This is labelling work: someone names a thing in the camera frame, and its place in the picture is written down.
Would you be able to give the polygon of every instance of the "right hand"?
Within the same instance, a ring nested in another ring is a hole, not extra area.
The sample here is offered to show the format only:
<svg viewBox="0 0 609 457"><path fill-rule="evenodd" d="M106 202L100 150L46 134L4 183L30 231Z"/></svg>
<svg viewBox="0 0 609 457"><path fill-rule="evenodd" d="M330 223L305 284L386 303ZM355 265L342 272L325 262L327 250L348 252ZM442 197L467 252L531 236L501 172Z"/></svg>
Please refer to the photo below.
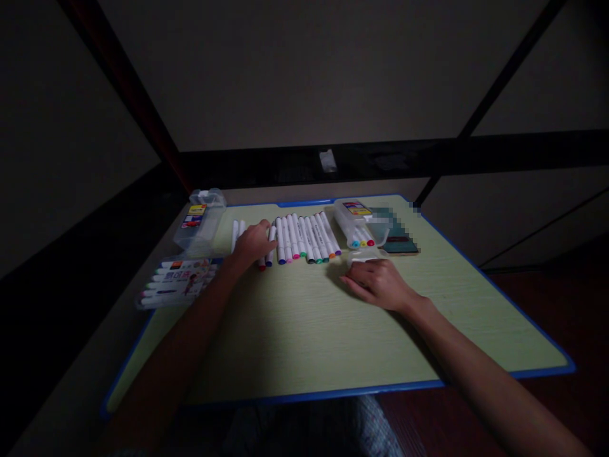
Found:
<svg viewBox="0 0 609 457"><path fill-rule="evenodd" d="M389 260L353 262L341 281L363 301L386 310L409 315L418 308L433 306L429 298L406 284Z"/></svg>

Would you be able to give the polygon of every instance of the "left hand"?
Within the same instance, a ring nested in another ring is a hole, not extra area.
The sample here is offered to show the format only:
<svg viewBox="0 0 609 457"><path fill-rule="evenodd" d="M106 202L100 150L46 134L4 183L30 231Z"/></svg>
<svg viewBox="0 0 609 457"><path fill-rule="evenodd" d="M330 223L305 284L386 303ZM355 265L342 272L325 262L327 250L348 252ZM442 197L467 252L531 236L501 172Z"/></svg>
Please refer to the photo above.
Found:
<svg viewBox="0 0 609 457"><path fill-rule="evenodd" d="M266 256L277 247L277 241L268 240L266 231L270 227L271 223L266 219L256 225L250 225L237 239L235 251L230 258L247 268L262 256Z"/></svg>

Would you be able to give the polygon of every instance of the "finger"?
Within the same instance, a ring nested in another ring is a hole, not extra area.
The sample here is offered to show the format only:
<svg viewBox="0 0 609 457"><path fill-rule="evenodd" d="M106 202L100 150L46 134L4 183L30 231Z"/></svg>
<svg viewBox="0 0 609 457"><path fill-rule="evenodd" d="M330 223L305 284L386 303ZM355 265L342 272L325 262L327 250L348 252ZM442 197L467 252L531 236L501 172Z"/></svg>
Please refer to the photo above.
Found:
<svg viewBox="0 0 609 457"><path fill-rule="evenodd" d="M355 264L356 262L353 262L351 269L347 271L346 275L361 284L369 286L372 280L372 273L364 268L353 268Z"/></svg>
<svg viewBox="0 0 609 457"><path fill-rule="evenodd" d="M367 303L373 303L375 296L367 291L363 287L361 287L357 282L351 279L348 276L341 276L341 281L343 281L359 298Z"/></svg>
<svg viewBox="0 0 609 457"><path fill-rule="evenodd" d="M376 265L368 262L354 261L351 264L351 269L356 271L366 271L373 273L376 271Z"/></svg>

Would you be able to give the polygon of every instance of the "dark wooden floor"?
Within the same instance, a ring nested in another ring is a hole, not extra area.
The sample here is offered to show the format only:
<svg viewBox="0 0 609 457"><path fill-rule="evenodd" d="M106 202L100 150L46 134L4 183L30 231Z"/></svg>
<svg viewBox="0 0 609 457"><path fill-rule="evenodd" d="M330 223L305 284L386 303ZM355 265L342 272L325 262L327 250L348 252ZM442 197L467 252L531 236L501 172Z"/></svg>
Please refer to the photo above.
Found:
<svg viewBox="0 0 609 457"><path fill-rule="evenodd" d="M491 279L573 358L577 372L522 384L595 455L608 455L609 269L605 255L571 256L541 272ZM402 446L413 455L505 456L452 387L380 395Z"/></svg>

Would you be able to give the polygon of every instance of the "black metal bar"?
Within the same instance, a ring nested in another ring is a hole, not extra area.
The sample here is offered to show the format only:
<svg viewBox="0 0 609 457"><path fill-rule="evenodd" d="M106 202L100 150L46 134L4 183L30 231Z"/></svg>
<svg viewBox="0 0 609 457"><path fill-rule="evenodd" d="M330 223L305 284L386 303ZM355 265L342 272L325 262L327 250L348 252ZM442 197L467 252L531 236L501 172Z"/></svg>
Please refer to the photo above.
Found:
<svg viewBox="0 0 609 457"><path fill-rule="evenodd" d="M544 34L565 3L566 0L550 0L550 2L548 2L531 29L516 48L516 51L512 54L512 57L507 61L506 66L503 67L501 73L497 76L497 79L490 87L487 94L469 118L468 122L465 124L465 127L463 127L463 130L461 130L461 133L459 133L459 136L457 137L458 140L466 140L474 133L474 130L478 127L482 118L516 74L516 71L518 71L522 62L527 58L528 54L537 44L539 38ZM433 190L433 187L440 181L440 178L440 176L432 176L427 185L423 188L416 199L416 204L419 208Z"/></svg>

